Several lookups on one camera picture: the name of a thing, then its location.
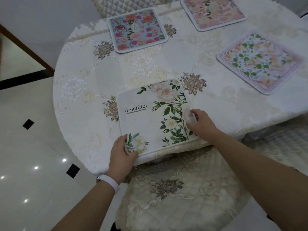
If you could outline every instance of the person's left arm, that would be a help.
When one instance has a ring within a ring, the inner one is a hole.
[[[107,175],[120,184],[131,171],[137,152],[130,156],[124,151],[127,135],[120,136],[113,144]],[[115,195],[114,188],[99,181],[92,190],[51,231],[99,230]]]

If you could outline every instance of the white tablecloth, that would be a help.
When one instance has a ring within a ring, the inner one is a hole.
[[[308,25],[270,0],[234,1],[248,19],[207,32],[196,31],[179,2],[157,6],[169,40],[128,54],[108,50],[112,41],[105,19],[75,28],[58,59],[53,99],[60,130],[89,171],[108,169],[110,150],[120,135],[113,97],[144,84],[186,79],[192,107],[205,110],[218,128],[233,136],[308,111],[307,62],[274,94],[265,96],[215,58],[251,27],[308,58]],[[206,80],[206,87],[196,75]],[[201,89],[194,89],[196,84]],[[197,140],[140,155],[136,164],[205,145]]]

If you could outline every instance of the tablecloth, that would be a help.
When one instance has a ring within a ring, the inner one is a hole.
[[[270,0],[234,1],[247,20],[207,32],[196,31],[179,2],[154,7],[169,40],[128,54],[113,50],[105,19],[75,28],[58,59],[53,99],[60,130],[89,171],[108,169],[110,150],[120,135],[115,97],[127,89],[178,78],[192,107],[205,110],[219,129],[235,137],[307,112],[307,62],[274,94],[265,96],[215,56],[256,27],[308,58],[308,25]],[[136,164],[206,145],[196,140],[140,155]]]

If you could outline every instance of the person's right arm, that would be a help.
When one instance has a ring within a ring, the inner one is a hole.
[[[241,183],[281,230],[308,230],[308,177],[255,152],[218,130],[206,112],[191,110],[198,121],[188,124],[213,144]]]

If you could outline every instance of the floral placemat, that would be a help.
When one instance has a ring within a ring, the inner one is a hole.
[[[302,56],[255,30],[217,54],[217,59],[265,95],[273,93],[304,62]]]
[[[109,18],[108,26],[118,53],[127,53],[168,40],[164,27],[151,8]]]
[[[128,153],[146,154],[197,138],[187,128],[196,118],[178,80],[122,92],[116,102],[121,134],[128,134]]]
[[[181,4],[198,31],[208,31],[246,19],[233,0],[182,0]]]

